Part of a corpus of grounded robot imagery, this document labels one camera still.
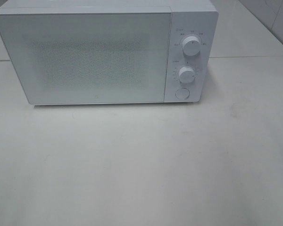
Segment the white round door-release button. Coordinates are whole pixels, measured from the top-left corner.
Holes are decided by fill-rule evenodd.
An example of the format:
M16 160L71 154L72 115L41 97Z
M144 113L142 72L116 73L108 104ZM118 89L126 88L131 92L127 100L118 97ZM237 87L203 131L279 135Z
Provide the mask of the white round door-release button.
M180 88L176 91L175 95L178 99L185 100L189 97L190 91L186 88Z

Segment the white timer knob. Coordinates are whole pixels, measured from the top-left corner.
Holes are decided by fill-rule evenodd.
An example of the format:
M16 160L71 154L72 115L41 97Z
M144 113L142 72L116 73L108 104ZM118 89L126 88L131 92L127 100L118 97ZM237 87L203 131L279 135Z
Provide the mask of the white timer knob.
M185 66L179 70L178 77L181 83L192 83L195 80L196 72L193 68Z

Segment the white microwave door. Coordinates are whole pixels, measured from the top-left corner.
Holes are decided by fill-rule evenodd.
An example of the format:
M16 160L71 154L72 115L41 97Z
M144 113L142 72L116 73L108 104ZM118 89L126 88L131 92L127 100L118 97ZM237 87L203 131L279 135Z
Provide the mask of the white microwave door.
M0 15L0 35L30 104L162 102L170 19Z

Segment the white upper power knob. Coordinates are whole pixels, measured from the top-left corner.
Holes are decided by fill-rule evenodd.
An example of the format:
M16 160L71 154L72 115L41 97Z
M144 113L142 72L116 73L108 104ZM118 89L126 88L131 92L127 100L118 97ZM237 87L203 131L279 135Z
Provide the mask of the white upper power knob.
M183 53L186 56L192 57L200 52L201 39L196 34L189 34L182 40Z

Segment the white microwave oven body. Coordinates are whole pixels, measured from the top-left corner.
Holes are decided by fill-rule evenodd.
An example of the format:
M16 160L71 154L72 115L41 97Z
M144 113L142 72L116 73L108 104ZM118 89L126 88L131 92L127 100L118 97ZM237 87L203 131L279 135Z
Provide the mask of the white microwave oven body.
M0 15L158 13L171 15L165 93L161 103L197 102L207 73L218 20L218 12L209 0L9 0L0 7ZM183 53L182 40L189 34L196 34L201 39L200 52L195 56ZM179 81L178 72L185 66L196 72L192 83ZM175 93L180 88L190 91L187 99L176 97Z

